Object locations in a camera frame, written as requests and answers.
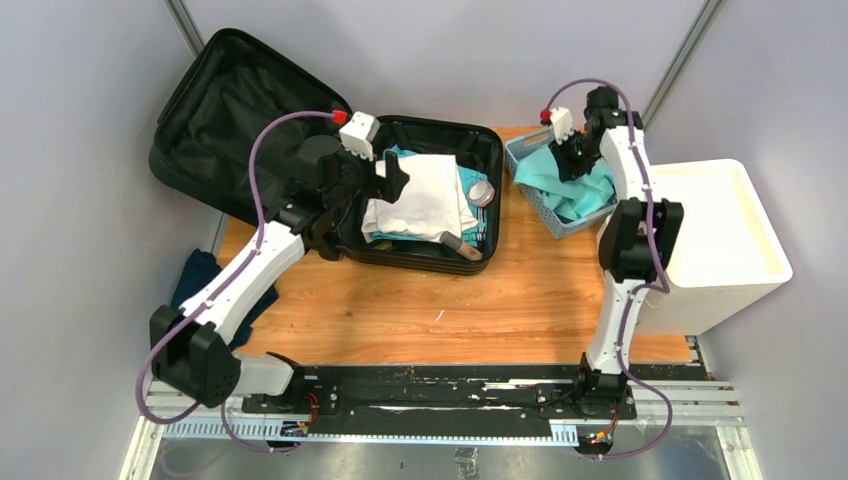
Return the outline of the light teal garment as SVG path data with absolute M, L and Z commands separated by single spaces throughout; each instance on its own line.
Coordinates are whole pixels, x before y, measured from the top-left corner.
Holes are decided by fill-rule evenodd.
M 546 208 L 569 221 L 595 213 L 615 197 L 612 174 L 603 159 L 596 162 L 591 173 L 562 182 L 547 145 L 517 163 L 514 182 L 536 189 Z

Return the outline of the white garment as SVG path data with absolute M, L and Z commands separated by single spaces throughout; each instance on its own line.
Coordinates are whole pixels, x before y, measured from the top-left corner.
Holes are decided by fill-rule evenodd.
M 409 182 L 393 203 L 368 201 L 361 225 L 366 241 L 382 233 L 437 242 L 444 232 L 459 237 L 479 224 L 453 155 L 414 154 L 399 156 L 398 161 Z

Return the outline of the light blue plastic basket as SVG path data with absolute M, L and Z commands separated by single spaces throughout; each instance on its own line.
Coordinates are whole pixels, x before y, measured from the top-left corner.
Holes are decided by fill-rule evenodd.
M 507 169 L 556 239 L 598 224 L 612 213 L 615 187 L 608 164 L 599 160 L 590 173 L 563 181 L 549 149 L 552 133 L 537 130 L 505 144 Z

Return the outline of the white three-drawer storage unit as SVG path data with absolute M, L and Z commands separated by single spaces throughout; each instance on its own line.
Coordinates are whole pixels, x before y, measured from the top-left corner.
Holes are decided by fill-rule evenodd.
M 700 335 L 792 278 L 793 270 L 744 165 L 715 159 L 655 165 L 652 181 L 684 218 L 665 272 L 630 311 L 642 335 Z

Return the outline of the black ribbed hard-shell suitcase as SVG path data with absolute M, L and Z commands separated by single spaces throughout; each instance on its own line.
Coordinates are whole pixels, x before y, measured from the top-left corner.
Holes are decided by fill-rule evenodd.
M 333 133 L 321 113 L 345 110 L 347 101 L 330 86 L 254 36 L 234 28 L 216 32 L 187 70 L 164 107 L 149 154 L 152 173 L 165 185 L 248 224 L 257 215 L 248 160 L 254 141 L 273 120 L 297 111 L 312 117 L 277 127 L 263 142 L 257 177 L 264 205 L 282 195 L 283 161 L 316 135 Z M 322 246 L 329 260 L 428 270 L 454 275 L 482 272 L 494 256 L 501 203 L 490 201 L 470 243 L 483 255 L 463 258 L 439 243 L 395 240 L 380 249 L 361 231 L 366 203 L 348 201 L 336 217 L 337 229 Z

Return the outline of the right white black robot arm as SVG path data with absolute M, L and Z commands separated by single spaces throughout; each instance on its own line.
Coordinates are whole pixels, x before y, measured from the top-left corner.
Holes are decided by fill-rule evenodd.
M 616 86 L 594 80 L 586 96 L 583 128 L 564 108 L 547 106 L 554 139 L 549 149 L 561 180 L 576 180 L 607 163 L 616 203 L 599 232 L 598 260 L 604 300 L 593 339 L 583 353 L 567 399 L 575 412 L 596 417 L 627 398 L 630 350 L 638 314 L 650 291 L 670 289 L 665 269 L 684 208 L 656 195 L 641 120 Z

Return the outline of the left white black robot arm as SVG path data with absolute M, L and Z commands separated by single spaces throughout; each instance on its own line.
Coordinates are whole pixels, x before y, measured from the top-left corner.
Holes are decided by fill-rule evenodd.
M 394 203 L 410 176 L 397 154 L 377 160 L 364 140 L 307 139 L 283 170 L 280 196 L 260 204 L 255 234 L 209 283 L 177 307 L 151 317 L 153 377 L 218 407 L 233 395 L 264 394 L 283 413 L 298 411 L 306 386 L 278 354 L 241 356 L 231 346 L 260 298 L 334 229 L 337 211 L 361 196 Z

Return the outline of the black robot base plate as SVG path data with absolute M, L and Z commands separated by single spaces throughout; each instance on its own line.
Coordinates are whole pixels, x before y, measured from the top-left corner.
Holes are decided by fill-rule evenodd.
M 281 397 L 252 394 L 250 414 L 316 412 L 313 435 L 541 439 L 553 420 L 636 419 L 636 385 L 585 379 L 574 364 L 307 366 Z

